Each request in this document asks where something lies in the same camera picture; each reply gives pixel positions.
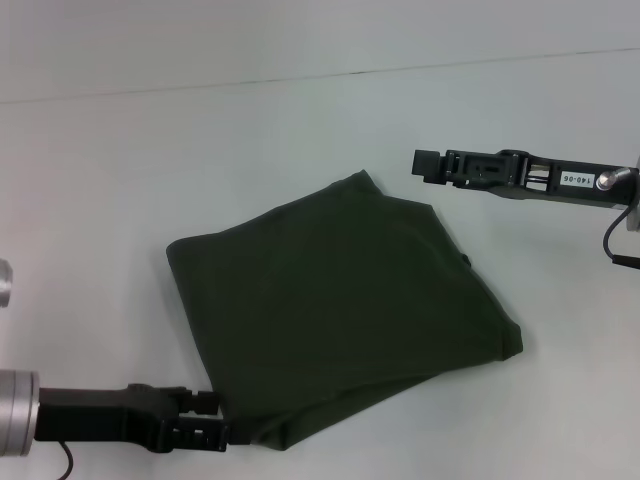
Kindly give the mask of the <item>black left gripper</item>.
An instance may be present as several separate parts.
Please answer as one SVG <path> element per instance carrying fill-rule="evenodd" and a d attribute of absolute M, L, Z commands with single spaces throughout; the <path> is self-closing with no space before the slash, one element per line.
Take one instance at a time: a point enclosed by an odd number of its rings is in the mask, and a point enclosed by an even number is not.
<path fill-rule="evenodd" d="M 40 390 L 35 439 L 40 442 L 120 442 L 153 453 L 175 449 L 225 452 L 249 445 L 244 426 L 221 419 L 179 417 L 181 413 L 217 416 L 216 392 L 130 385 L 119 390 Z"/>

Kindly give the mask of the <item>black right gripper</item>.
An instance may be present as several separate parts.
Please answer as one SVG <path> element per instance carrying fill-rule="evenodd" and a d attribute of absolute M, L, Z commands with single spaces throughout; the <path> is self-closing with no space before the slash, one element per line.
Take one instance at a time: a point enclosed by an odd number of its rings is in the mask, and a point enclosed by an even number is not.
<path fill-rule="evenodd" d="M 494 154 L 416 150 L 412 174 L 424 183 L 490 190 L 513 200 L 544 200 L 602 208 L 625 208 L 638 193 L 639 170 L 529 156 L 516 150 Z"/>

